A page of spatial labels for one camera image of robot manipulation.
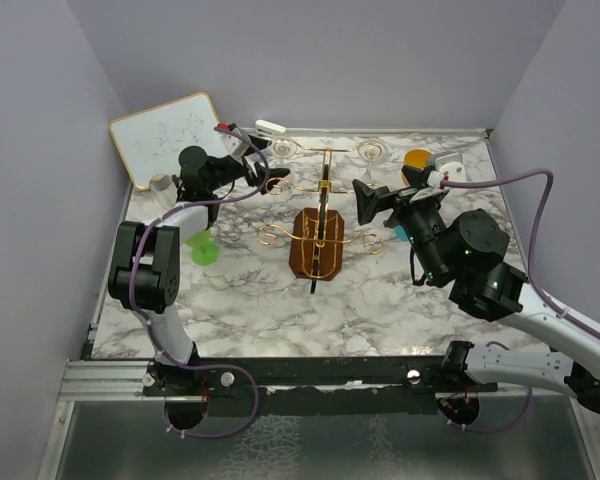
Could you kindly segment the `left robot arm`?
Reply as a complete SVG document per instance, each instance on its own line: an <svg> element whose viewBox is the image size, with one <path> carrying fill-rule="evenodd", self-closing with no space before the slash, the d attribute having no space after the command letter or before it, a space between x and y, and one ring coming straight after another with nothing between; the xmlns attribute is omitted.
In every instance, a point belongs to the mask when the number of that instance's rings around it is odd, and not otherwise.
<svg viewBox="0 0 600 480"><path fill-rule="evenodd" d="M180 174L171 209L150 224L118 226L107 289L147 331L155 360L168 365L166 382L186 395L200 385L195 342L185 332L175 300L180 286L180 248L216 223L220 206L265 195L290 170L266 162L249 166L232 156L214 157L189 146L178 157Z"/></svg>

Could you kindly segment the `clear wine glass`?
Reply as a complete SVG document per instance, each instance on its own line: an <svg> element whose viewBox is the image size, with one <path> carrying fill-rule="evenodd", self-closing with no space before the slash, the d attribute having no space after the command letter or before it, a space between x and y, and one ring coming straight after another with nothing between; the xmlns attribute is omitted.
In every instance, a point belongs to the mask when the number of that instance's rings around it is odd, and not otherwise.
<svg viewBox="0 0 600 480"><path fill-rule="evenodd" d="M366 185L372 185L372 168L390 158L390 149L380 139L366 139L358 145L357 153L366 164L366 170L361 181Z"/></svg>
<svg viewBox="0 0 600 480"><path fill-rule="evenodd" d="M149 189L157 203L164 209L172 209L178 202L179 179L176 175L157 174L149 181Z"/></svg>
<svg viewBox="0 0 600 480"><path fill-rule="evenodd" d="M286 167L287 161L296 155L298 149L298 143L287 136L274 137L268 142L267 147L272 158L271 162L276 167Z"/></svg>

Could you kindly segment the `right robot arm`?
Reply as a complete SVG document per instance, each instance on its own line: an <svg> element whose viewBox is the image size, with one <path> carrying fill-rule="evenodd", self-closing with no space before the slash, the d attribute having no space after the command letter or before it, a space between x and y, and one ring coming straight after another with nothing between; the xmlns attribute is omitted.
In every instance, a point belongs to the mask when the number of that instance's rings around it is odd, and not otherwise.
<svg viewBox="0 0 600 480"><path fill-rule="evenodd" d="M353 181L359 224L389 211L385 225L404 230L410 254L423 268L423 283L449 286L449 299L461 311L524 332L550 348L543 354L499 352L453 341L439 367L441 383L452 391L490 383L535 387L571 397L600 414L600 323L554 300L531 269L521 271L505 262L510 237L485 210L465 211L451 224L439 213L451 189L491 188L538 175L545 176L550 188L552 172L537 168L483 182L453 177L449 166L405 166L402 173L410 183L405 190Z"/></svg>

